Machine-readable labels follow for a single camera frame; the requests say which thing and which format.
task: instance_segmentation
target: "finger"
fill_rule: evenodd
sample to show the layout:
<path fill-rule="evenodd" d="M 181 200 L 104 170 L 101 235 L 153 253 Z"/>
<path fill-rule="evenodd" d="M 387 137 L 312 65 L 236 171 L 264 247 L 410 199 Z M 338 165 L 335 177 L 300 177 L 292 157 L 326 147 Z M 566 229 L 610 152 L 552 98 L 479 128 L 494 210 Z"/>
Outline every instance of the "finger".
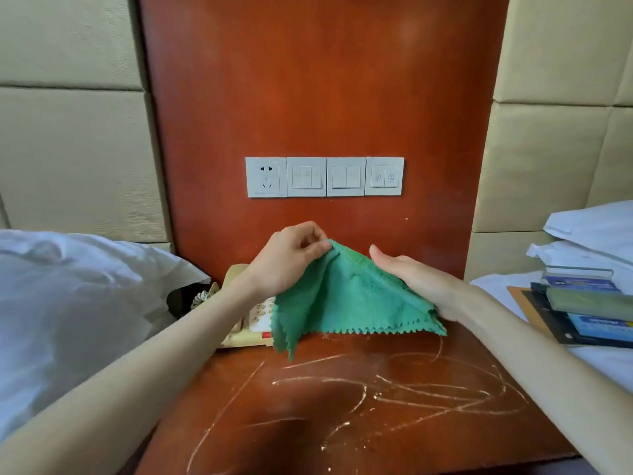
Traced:
<path fill-rule="evenodd" d="M 316 239 L 323 241 L 327 240 L 327 235 L 321 230 L 321 228 L 314 222 L 304 222 L 292 227 L 295 236 L 299 240 L 303 240 L 310 235 L 316 237 Z"/>
<path fill-rule="evenodd" d="M 310 263 L 313 260 L 316 260 L 317 258 L 321 258 L 331 249 L 332 249 L 332 242 L 326 239 L 317 243 L 313 243 L 309 247 L 304 248 L 303 252 L 305 254 L 305 257 L 308 263 Z"/>
<path fill-rule="evenodd" d="M 369 247 L 369 255 L 372 257 L 372 260 L 378 268 L 387 271 L 396 277 L 400 276 L 399 274 L 402 260 L 385 255 L 376 245 L 371 245 L 371 247 Z"/>

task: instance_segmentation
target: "scratched table surface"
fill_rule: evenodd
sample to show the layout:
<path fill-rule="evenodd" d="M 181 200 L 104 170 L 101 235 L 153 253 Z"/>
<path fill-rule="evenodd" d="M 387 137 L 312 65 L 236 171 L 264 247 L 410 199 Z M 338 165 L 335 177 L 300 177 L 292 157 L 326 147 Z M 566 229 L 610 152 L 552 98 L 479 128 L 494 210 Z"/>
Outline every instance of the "scratched table surface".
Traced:
<path fill-rule="evenodd" d="M 137 475 L 426 475 L 575 455 L 466 329 L 218 351 Z"/>

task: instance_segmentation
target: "beige telephone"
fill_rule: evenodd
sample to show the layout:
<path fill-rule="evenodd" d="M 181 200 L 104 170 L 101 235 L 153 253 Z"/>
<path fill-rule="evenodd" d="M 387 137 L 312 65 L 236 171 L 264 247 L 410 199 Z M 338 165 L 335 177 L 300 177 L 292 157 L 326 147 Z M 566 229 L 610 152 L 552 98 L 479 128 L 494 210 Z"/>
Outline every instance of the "beige telephone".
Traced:
<path fill-rule="evenodd" d="M 232 265 L 224 277 L 224 285 L 227 286 L 240 273 L 246 270 L 248 263 Z M 231 330 L 220 348 L 235 348 L 238 346 L 273 345 L 273 337 L 270 332 L 270 317 L 273 314 L 275 297 L 268 298 L 255 305 Z"/>

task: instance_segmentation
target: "green microfiber cloth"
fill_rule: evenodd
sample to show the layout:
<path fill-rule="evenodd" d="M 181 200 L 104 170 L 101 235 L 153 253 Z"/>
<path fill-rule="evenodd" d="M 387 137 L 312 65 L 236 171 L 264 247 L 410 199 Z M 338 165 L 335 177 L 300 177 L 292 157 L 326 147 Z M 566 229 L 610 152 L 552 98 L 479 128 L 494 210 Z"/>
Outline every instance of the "green microfiber cloth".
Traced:
<path fill-rule="evenodd" d="M 405 333 L 446 335 L 435 306 L 371 259 L 332 240 L 332 249 L 308 265 L 299 281 L 277 295 L 273 345 L 292 359 L 301 335 Z"/>

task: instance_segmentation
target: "wooden wall panel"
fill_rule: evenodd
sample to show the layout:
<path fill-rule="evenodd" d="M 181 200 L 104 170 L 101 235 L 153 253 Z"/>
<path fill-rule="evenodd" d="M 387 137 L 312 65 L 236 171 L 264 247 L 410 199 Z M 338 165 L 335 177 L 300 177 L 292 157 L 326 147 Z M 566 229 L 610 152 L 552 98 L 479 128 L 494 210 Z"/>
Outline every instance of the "wooden wall panel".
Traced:
<path fill-rule="evenodd" d="M 508 0 L 140 0 L 177 251 L 312 219 L 463 274 Z M 403 156 L 403 195 L 248 199 L 247 156 Z"/>

